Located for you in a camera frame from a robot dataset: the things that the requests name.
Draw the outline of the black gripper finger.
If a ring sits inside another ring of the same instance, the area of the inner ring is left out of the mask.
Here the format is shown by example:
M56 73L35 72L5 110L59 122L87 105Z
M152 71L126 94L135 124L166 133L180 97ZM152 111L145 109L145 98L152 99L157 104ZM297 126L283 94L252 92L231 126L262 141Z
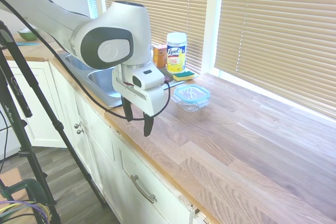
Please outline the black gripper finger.
M145 112L143 112L143 119L144 119L143 133L145 137L148 137L152 132L154 116L149 116Z
M128 122L131 122L133 120L131 102L127 100L125 97L121 97L121 101L122 101L125 118Z

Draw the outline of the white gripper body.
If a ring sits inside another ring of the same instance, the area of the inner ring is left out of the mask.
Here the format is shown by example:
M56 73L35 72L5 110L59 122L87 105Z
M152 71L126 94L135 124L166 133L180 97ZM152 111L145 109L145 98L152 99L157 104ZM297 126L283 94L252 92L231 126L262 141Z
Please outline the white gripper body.
M117 65L112 72L113 88L149 116L166 104L164 74L154 64Z

